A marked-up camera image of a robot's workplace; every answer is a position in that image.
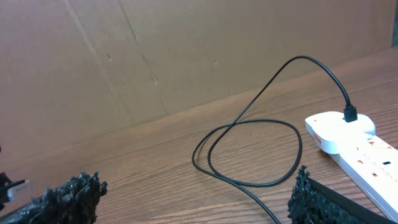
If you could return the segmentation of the blue Galaxy smartphone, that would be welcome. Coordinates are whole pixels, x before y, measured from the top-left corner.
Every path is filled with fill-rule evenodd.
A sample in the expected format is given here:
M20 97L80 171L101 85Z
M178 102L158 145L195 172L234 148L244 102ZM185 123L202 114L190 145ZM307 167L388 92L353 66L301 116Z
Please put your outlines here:
M7 190L9 202L27 199L32 195L32 187L30 181L25 180L23 183L17 184Z

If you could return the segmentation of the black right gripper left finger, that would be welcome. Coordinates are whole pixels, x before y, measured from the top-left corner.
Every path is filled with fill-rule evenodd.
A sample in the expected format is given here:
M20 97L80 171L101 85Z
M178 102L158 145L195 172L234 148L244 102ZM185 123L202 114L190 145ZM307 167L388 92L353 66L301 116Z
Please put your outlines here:
M107 193L107 182L98 172L82 172L56 189L1 217L1 224L94 224L96 207Z

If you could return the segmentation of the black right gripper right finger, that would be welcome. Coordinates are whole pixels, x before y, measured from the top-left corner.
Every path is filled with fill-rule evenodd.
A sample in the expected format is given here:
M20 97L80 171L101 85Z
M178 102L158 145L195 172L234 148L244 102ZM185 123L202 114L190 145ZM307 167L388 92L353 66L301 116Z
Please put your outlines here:
M293 224L395 224L310 178L305 166L298 170L288 201Z

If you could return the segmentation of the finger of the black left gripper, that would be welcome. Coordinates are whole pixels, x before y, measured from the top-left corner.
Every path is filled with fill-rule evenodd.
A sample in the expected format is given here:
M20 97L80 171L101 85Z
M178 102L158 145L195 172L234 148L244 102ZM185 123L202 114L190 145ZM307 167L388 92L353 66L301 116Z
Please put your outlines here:
M25 183L25 180L12 181L5 172L1 173L1 209L5 207L5 203L12 201L11 189Z

